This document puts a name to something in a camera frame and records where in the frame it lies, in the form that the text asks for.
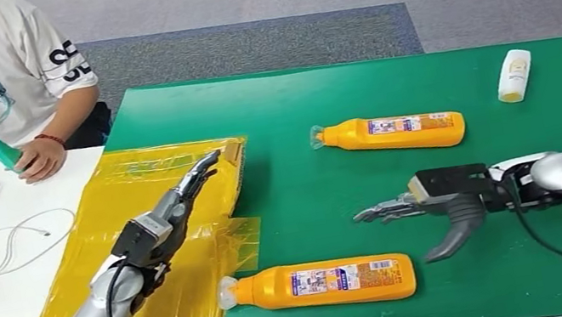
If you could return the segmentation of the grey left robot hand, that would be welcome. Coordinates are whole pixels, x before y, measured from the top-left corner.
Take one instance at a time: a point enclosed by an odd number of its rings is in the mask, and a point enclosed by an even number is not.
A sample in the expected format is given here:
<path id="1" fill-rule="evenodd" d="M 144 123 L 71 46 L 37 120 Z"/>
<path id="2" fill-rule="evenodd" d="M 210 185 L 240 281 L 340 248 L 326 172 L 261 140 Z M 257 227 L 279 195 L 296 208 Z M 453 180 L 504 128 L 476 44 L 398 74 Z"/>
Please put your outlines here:
<path id="1" fill-rule="evenodd" d="M 172 226 L 169 235 L 150 255 L 154 264 L 169 263 L 183 245 L 195 200 L 206 181 L 217 172 L 213 167 L 220 155 L 220 150 L 213 150 L 197 161 L 153 209 L 161 221 Z"/>

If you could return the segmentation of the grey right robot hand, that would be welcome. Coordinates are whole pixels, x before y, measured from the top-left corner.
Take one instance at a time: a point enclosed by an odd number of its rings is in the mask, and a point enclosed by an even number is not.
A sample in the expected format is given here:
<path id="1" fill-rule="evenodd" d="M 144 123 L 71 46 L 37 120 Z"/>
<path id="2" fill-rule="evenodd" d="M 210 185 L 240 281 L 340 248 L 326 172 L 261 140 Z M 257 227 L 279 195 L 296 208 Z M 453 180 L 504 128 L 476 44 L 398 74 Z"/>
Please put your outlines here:
<path id="1" fill-rule="evenodd" d="M 407 191 L 393 200 L 363 209 L 352 219 L 356 223 L 369 223 L 380 219 L 384 224 L 400 218 L 422 215 L 446 216 L 450 222 L 449 229 L 442 241 L 424 256 L 426 263 L 433 263 L 453 256 L 483 224 L 486 214 L 484 203 L 477 194 L 454 193 L 433 197 Z"/>

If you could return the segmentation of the person's left hand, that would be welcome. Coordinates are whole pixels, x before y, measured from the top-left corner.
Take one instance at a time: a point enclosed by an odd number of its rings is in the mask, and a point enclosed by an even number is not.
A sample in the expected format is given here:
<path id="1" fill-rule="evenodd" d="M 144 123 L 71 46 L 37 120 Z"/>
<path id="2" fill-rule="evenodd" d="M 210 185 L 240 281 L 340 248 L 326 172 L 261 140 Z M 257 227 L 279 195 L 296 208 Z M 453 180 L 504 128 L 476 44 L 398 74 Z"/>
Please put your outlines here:
<path id="1" fill-rule="evenodd" d="M 14 170 L 22 180 L 35 184 L 55 175 L 65 159 L 63 144 L 50 138 L 37 138 L 22 146 L 21 157 Z"/>

